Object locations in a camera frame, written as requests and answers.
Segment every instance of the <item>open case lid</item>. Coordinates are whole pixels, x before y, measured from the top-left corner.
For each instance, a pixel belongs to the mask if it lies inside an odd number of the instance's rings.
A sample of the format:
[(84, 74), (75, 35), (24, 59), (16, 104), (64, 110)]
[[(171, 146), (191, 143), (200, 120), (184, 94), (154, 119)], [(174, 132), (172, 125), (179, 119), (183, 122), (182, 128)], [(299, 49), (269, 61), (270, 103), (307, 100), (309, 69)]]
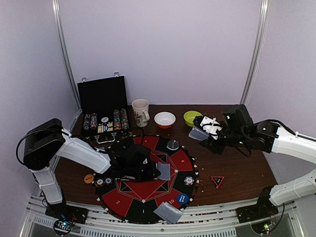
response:
[(77, 86), (85, 114), (127, 107), (124, 76), (79, 82)]

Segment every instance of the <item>stack of poker chips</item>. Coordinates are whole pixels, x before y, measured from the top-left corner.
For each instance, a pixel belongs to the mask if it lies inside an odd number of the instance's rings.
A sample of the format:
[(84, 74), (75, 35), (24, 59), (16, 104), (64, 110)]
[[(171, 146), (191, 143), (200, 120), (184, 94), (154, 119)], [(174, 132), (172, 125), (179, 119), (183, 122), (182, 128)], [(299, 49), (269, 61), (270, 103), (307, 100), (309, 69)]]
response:
[(91, 122), (90, 122), (90, 129), (96, 129), (97, 128), (97, 114), (93, 113), (91, 115)]
[(129, 126), (128, 126), (127, 111), (126, 111), (126, 109), (121, 109), (121, 110), (120, 110), (120, 117), (121, 117), (122, 129), (123, 129), (123, 130), (128, 129)]
[(119, 110), (114, 110), (113, 112), (113, 116), (114, 116), (114, 130), (121, 130), (122, 129), (122, 125), (120, 123), (120, 115), (119, 115)]
[(89, 128), (90, 128), (90, 120), (91, 120), (91, 115), (85, 115), (84, 116), (84, 121), (83, 121), (83, 128), (84, 128), (84, 130), (89, 130)]

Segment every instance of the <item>white poker chip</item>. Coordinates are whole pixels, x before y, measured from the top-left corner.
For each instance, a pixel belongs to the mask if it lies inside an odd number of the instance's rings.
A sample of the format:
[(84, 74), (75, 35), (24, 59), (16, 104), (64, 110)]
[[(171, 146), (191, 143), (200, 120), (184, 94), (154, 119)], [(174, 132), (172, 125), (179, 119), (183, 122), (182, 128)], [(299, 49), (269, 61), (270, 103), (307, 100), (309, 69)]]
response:
[(96, 183), (97, 183), (97, 185), (102, 185), (102, 184), (104, 184), (104, 180), (103, 179), (98, 179)]
[(194, 179), (190, 176), (188, 176), (184, 179), (184, 184), (187, 186), (191, 186), (193, 183), (194, 183)]
[(105, 183), (106, 183), (106, 184), (112, 183), (112, 179), (111, 179), (111, 178), (106, 178), (106, 179), (105, 179)]
[(107, 121), (109, 121), (109, 118), (108, 118), (108, 117), (103, 117), (103, 118), (101, 118), (101, 122), (107, 122)]

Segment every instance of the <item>yellow-green bowl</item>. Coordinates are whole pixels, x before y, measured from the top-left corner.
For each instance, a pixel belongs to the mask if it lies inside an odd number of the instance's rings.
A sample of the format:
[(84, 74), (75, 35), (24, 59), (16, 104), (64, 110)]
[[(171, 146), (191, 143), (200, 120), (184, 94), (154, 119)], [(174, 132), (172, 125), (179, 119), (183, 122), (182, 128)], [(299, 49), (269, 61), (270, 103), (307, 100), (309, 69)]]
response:
[(187, 111), (184, 115), (184, 121), (186, 122), (186, 125), (189, 127), (193, 127), (193, 120), (196, 116), (202, 116), (201, 113), (197, 111)]

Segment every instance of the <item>blue poker chip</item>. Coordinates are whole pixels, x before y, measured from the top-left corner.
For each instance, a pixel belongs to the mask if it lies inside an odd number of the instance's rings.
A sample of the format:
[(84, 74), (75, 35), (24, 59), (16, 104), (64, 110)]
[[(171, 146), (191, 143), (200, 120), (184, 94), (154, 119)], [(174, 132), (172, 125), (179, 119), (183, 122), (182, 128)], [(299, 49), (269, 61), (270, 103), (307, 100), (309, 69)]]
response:
[(179, 194), (177, 196), (177, 202), (179, 204), (186, 204), (189, 201), (189, 197), (186, 194)]

